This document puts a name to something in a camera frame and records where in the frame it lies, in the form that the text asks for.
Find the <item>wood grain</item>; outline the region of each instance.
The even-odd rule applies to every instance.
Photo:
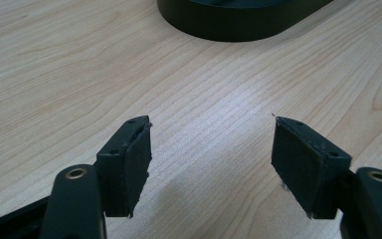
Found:
[[[0,0],[0,216],[149,115],[153,160],[109,238],[340,238],[270,165],[275,118],[382,168],[382,0],[336,0],[289,30],[216,43],[149,0]]]

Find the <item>light wood tabletop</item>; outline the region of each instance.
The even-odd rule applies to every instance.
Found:
[[[382,0],[335,0],[285,32],[220,43],[154,0],[0,0],[0,216],[149,115],[153,159],[134,217],[108,238],[340,238],[271,165],[275,117],[382,169]]]

